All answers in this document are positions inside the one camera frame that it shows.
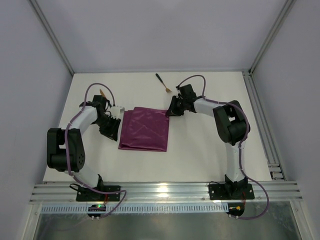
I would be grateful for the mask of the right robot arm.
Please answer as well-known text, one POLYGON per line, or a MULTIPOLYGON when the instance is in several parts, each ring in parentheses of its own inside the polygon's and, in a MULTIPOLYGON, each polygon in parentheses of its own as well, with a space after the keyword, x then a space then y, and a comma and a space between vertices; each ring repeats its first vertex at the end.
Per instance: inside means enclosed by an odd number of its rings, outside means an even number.
POLYGON ((219 102, 197 96, 191 84, 176 87, 178 94, 171 99, 168 117, 184 115, 185 111, 214 118, 218 136, 225 143, 227 170, 224 182, 210 182, 211 200, 240 200, 252 190, 242 165, 244 142, 251 130, 238 101, 219 102))

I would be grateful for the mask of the purple cloth napkin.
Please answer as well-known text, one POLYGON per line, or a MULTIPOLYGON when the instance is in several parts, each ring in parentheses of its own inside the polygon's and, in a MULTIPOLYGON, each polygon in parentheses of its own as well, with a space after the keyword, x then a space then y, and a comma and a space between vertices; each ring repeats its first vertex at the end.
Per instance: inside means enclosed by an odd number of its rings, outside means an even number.
POLYGON ((135 107, 123 115, 120 150, 166 152, 170 120, 163 109, 135 107))

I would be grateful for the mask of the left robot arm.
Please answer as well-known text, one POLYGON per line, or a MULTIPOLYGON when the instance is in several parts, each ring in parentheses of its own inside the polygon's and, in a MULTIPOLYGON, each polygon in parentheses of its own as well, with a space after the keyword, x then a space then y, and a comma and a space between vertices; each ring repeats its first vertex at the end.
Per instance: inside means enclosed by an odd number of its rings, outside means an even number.
POLYGON ((70 188, 77 192, 76 201, 120 200, 120 186, 105 185, 101 175, 86 164, 82 136, 96 125, 102 136, 116 142, 123 112, 123 107, 111 105, 106 97, 94 95, 91 101, 79 105, 79 112, 66 126, 47 131, 47 166, 75 180, 70 188))

